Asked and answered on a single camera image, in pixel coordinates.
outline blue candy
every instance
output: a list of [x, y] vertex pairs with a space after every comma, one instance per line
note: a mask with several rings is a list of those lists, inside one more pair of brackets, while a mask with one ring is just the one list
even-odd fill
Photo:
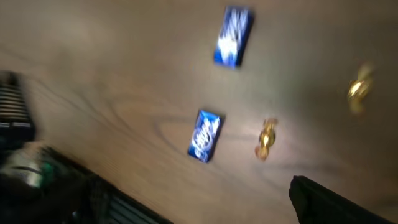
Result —
[[202, 162], [208, 162], [214, 153], [222, 122], [221, 116], [200, 110], [188, 154]]
[[240, 66], [244, 48], [254, 21], [254, 14], [247, 8], [228, 6], [214, 53], [217, 64], [230, 68]]

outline gold candy wrapper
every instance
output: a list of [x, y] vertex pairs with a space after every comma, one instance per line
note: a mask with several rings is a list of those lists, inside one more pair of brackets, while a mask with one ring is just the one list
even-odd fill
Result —
[[259, 145], [255, 150], [257, 158], [262, 161], [267, 159], [269, 148], [275, 143], [274, 127], [276, 124], [276, 119], [268, 119], [264, 121], [263, 130], [260, 133]]
[[363, 65], [358, 72], [358, 79], [350, 83], [348, 91], [348, 103], [353, 114], [361, 114], [364, 111], [362, 100], [369, 93], [373, 80], [371, 74], [373, 67], [369, 64]]

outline candy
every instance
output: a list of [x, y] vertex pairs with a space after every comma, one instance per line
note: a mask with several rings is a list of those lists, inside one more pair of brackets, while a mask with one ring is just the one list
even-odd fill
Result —
[[240, 66], [244, 48], [248, 41], [254, 14], [247, 8], [228, 6], [214, 53], [217, 64], [230, 68]]
[[372, 72], [373, 67], [369, 64], [364, 64], [359, 69], [358, 79], [350, 83], [348, 103], [353, 114], [361, 114], [364, 111], [362, 100], [369, 93], [369, 90], [372, 87]]
[[223, 117], [205, 110], [198, 113], [188, 154], [202, 162], [208, 162], [220, 135]]
[[276, 119], [268, 119], [264, 121], [263, 129], [260, 133], [259, 145], [255, 150], [257, 158], [262, 161], [267, 159], [269, 148], [275, 143], [274, 126], [276, 124]]

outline wood grain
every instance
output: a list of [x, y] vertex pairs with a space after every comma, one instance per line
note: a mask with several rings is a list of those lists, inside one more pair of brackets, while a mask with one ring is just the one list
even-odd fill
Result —
[[[225, 5], [256, 12], [243, 66], [215, 66]], [[25, 74], [40, 139], [175, 223], [298, 223], [293, 175], [398, 222], [397, 1], [12, 0], [0, 67]], [[366, 115], [346, 91], [377, 67]], [[215, 156], [186, 154], [199, 108]], [[265, 163], [254, 147], [279, 120]]]

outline wooden table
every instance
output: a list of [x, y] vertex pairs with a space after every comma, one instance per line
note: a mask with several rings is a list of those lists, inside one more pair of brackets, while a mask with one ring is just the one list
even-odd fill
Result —
[[[240, 70], [212, 59], [230, 3], [1, 1], [0, 66], [25, 74], [39, 139], [175, 223], [298, 223], [293, 175], [398, 222], [398, 2], [240, 1], [256, 12]], [[365, 61], [356, 118], [346, 91]], [[203, 107], [226, 114], [209, 164], [187, 156]]]

